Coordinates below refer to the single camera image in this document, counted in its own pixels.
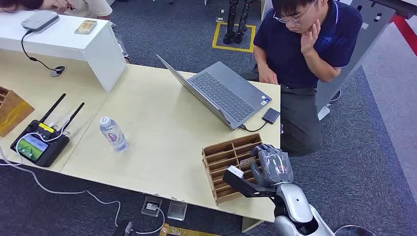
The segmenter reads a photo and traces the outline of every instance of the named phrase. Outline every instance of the black hair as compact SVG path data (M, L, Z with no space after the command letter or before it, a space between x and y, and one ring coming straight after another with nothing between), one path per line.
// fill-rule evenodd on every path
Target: black hair
M36 10L41 7L43 0L0 0L0 7L22 6L28 10Z
M272 5L278 16L294 16L298 14L299 5L306 6L313 2L314 0L272 0Z

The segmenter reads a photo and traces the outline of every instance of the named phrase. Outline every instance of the laptop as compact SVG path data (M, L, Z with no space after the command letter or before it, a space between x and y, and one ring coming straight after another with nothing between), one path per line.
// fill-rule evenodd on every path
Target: laptop
M272 101L220 61L185 79L158 54L156 56L188 91L232 130Z

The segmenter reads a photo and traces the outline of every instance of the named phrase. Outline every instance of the shoe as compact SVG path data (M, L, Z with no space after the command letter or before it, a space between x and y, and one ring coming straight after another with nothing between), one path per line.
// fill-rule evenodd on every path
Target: shoe
M231 44L233 42L233 38L236 36L235 32L227 33L223 38L224 44Z
M247 31L247 28L245 27L244 30L242 31L238 31L238 33L236 34L236 36L233 38L233 41L237 44L241 43L243 40L243 37L245 36L245 33Z
M339 100L340 96L342 95L342 90L339 90L334 96L333 98L331 98L331 100L329 101L329 103L334 103L337 100Z

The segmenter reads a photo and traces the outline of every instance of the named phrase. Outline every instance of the black cable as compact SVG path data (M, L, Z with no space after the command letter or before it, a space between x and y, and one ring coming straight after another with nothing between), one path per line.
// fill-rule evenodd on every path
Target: black cable
M21 43L21 45L22 45L22 49L23 49L23 52L25 53L25 55L26 55L26 57L28 57L30 60L32 60L32 61L37 61L37 62L39 62L39 63L41 63L43 66L45 66L46 68L48 68L49 70L53 70L53 71L55 71L56 73L58 73L58 74L60 74L60 73L62 73L62 70L55 70L55 69L51 69L51 68L49 68L47 65L45 65L43 62L41 62L41 61L39 61L38 59L36 59L36 58L34 58L34 57L30 57L27 53L26 53L26 50L25 50L25 47L23 46L23 39L27 36L27 35L29 35L29 34L31 34L33 32L33 30L28 30L28 32L26 32L25 33L25 35L23 35L23 37L22 37L22 40L20 41L20 43Z
M256 129L256 130L248 130L244 124L241 124L239 127L240 127L241 129L244 129L244 130L246 130L246 131L248 131L248 132L253 133L253 132L258 132L259 130L261 130L261 129L262 129L262 128L266 125L266 124L267 124L267 122L265 121L265 124L264 124L264 125L262 125L262 126L261 126L261 128Z

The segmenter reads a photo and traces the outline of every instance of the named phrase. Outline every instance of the laptop keyboard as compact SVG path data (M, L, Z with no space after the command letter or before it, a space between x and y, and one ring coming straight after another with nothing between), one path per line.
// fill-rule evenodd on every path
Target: laptop keyboard
M237 122L255 110L208 72L192 78L191 82Z

